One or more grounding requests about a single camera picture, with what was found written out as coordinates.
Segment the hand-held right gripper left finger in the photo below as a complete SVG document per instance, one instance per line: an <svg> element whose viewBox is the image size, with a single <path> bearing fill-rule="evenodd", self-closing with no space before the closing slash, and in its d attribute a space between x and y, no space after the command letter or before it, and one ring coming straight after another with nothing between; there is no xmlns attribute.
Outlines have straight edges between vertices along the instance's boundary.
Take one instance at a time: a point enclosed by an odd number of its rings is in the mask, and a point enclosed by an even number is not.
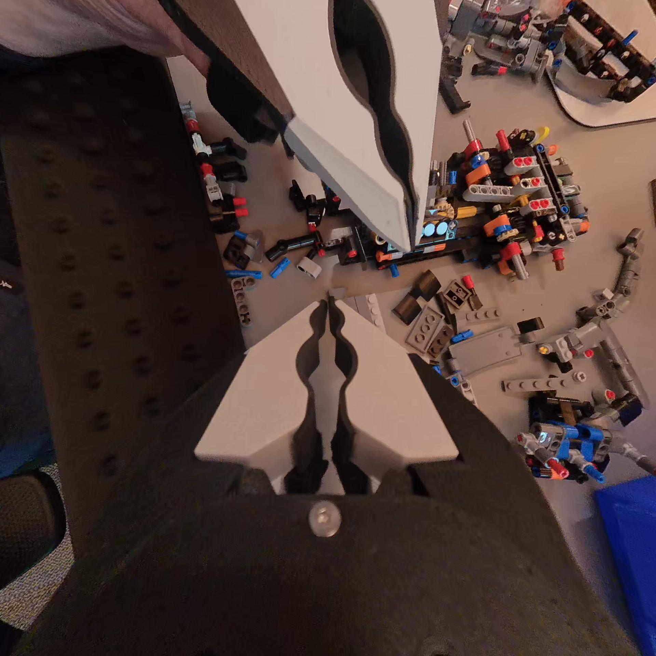
<svg viewBox="0 0 656 656"><path fill-rule="evenodd" d="M320 363L327 302L312 302L252 346L195 447L202 461L240 464L318 492L327 470L310 377Z"/></svg>

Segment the grey lego panel piece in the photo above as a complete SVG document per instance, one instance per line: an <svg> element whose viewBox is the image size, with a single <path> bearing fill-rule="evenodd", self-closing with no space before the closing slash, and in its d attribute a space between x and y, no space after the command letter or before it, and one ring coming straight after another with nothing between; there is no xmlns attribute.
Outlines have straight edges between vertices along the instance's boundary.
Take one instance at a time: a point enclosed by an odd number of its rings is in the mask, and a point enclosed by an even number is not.
<svg viewBox="0 0 656 656"><path fill-rule="evenodd" d="M328 294L341 300L345 305L350 307L354 312L364 319L375 325L381 332L386 334L384 321L382 318L381 308L377 296L374 293L364 295L349 295L347 288L331 288Z"/></svg>

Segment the grey lego engine block assembly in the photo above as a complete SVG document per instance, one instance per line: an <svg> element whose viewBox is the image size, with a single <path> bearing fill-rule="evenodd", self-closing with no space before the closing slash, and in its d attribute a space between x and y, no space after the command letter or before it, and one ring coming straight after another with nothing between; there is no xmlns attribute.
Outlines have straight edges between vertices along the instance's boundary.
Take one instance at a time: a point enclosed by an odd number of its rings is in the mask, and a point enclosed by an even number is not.
<svg viewBox="0 0 656 656"><path fill-rule="evenodd" d="M476 258L485 237L483 225L489 219L483 205L455 206L453 215L428 209L416 247L402 252L375 234L350 210L341 210L340 217L346 224L344 236L334 237L339 242L338 263L343 267L358 264L364 270L368 266L384 270L457 253Z"/></svg>

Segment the grey lego connector blue pins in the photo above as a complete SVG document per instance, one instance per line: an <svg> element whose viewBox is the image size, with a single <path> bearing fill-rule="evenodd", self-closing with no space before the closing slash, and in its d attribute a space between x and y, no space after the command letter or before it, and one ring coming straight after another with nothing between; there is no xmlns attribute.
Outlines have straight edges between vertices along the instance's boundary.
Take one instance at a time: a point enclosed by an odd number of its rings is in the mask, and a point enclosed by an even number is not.
<svg viewBox="0 0 656 656"><path fill-rule="evenodd" d="M432 364L433 370L446 379L455 388L461 387L463 375L456 360L452 357L444 357Z"/></svg>

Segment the dark grey studded lego plate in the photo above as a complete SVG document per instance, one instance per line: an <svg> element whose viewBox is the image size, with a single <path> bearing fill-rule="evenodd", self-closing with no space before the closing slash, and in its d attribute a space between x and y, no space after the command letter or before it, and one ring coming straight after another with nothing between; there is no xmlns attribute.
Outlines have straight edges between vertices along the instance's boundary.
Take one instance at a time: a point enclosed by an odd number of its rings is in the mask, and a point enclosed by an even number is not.
<svg viewBox="0 0 656 656"><path fill-rule="evenodd" d="M532 379L513 379L501 382L504 392L510 394L529 394L534 392L561 392L570 388L576 388L587 381L586 373L573 371L566 374Z"/></svg>
<svg viewBox="0 0 656 656"><path fill-rule="evenodd" d="M406 337L406 345L418 353L426 354L444 324L444 315L430 305L425 305Z"/></svg>

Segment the grey lego angle beam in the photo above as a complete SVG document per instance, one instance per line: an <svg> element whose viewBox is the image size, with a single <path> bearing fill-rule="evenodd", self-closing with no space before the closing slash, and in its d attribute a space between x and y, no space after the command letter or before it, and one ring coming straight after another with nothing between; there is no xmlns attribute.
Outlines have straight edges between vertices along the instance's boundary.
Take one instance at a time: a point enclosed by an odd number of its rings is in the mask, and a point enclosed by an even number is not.
<svg viewBox="0 0 656 656"><path fill-rule="evenodd" d="M249 291L257 287L258 279L253 275L246 275L231 279L232 289L237 316L242 328L252 326L252 315L250 311Z"/></svg>

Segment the grey lego gearbox assembly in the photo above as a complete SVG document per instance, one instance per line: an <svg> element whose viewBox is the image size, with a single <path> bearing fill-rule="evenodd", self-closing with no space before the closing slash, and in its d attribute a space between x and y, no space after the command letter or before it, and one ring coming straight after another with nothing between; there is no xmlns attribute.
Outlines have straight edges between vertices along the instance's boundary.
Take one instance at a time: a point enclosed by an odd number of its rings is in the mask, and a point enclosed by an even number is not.
<svg viewBox="0 0 656 656"><path fill-rule="evenodd" d="M453 75L464 57L480 63L472 75L515 72L539 82L559 69L565 53L567 1L450 1L445 55Z"/></svg>

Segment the black lego connectors red pins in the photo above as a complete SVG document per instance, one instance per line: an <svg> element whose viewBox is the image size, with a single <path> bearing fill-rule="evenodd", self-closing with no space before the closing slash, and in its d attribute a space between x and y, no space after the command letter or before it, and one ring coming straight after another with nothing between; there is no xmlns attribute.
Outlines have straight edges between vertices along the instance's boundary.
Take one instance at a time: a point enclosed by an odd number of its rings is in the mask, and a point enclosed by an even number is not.
<svg viewBox="0 0 656 656"><path fill-rule="evenodd" d="M291 180L289 187L289 200L297 212L305 213L307 227L311 233L318 231L325 216L337 216L342 202L340 197L323 180L321 184L324 191L324 198L322 199L317 198L314 194L303 194L299 183L295 179Z"/></svg>

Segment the multicoloured lego chassis assembly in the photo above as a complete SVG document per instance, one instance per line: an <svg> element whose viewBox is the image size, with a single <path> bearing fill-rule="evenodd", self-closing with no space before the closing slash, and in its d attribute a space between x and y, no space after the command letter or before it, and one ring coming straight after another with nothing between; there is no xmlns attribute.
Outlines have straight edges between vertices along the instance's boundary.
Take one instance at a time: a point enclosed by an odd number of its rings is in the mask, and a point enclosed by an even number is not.
<svg viewBox="0 0 656 656"><path fill-rule="evenodd" d="M557 272L565 269L566 247L590 229L568 162L548 143L546 125L496 132L484 146L470 119L464 119L466 147L447 161L431 164L428 209L450 215L455 206L483 205L488 221L476 258L482 268L497 267L506 277L529 278L528 258L546 255Z"/></svg>

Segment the black lego block blue pin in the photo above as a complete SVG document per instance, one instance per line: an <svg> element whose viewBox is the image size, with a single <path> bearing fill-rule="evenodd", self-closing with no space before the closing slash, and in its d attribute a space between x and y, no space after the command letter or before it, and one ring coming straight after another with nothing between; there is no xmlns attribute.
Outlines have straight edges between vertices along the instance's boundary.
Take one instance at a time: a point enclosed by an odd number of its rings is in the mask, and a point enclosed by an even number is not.
<svg viewBox="0 0 656 656"><path fill-rule="evenodd" d="M263 257L264 236L261 232L234 231L223 251L223 259L240 271L249 269L251 262Z"/></svg>

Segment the black lego tube connector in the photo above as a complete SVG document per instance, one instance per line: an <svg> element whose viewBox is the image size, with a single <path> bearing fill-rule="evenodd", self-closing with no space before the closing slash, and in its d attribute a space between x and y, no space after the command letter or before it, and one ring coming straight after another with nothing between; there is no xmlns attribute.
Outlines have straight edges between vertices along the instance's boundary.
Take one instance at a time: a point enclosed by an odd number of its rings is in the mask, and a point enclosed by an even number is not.
<svg viewBox="0 0 656 656"><path fill-rule="evenodd" d="M311 248L315 250L319 257L325 256L324 241L319 232L312 232L307 235L292 237L290 239L280 239L265 251L264 256L269 262L273 262L278 258L285 256L292 250L303 248Z"/></svg>

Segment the blue lego suspension assembly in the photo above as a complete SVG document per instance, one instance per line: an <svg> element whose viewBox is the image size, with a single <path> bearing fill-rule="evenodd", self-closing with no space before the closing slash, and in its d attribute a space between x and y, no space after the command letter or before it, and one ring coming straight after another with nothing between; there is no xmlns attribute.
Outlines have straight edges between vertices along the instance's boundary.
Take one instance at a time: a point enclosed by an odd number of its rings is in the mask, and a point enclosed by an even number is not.
<svg viewBox="0 0 656 656"><path fill-rule="evenodd" d="M599 413L575 424L534 422L527 431L517 434L516 443L538 477L603 486L613 456L655 476L655 459L630 443L624 431L612 428L609 416Z"/></svg>

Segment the person's left hand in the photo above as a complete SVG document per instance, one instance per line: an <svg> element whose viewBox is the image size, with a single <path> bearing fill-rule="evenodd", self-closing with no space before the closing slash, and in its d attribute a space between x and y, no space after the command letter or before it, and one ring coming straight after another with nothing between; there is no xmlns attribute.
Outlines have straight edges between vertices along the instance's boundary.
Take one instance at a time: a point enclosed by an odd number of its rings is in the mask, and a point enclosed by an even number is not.
<svg viewBox="0 0 656 656"><path fill-rule="evenodd" d="M209 69L209 58L159 1L2 1L1 46L32 58L128 46L184 56L204 77Z"/></svg>

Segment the dark mesh object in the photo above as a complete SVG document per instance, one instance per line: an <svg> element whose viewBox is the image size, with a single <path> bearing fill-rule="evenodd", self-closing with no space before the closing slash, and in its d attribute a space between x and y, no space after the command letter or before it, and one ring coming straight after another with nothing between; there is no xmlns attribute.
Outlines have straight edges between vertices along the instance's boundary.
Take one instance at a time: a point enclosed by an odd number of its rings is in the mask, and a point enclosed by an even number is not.
<svg viewBox="0 0 656 656"><path fill-rule="evenodd" d="M55 481L34 470L1 480L1 588L63 541L66 511Z"/></svg>

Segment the blue plastic bin with label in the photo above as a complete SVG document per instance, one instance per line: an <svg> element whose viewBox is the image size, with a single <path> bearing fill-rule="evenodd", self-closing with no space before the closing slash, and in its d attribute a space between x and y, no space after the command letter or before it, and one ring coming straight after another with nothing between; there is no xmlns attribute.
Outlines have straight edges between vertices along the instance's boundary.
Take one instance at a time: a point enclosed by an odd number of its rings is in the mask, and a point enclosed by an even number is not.
<svg viewBox="0 0 656 656"><path fill-rule="evenodd" d="M595 492L638 646L655 654L655 477Z"/></svg>

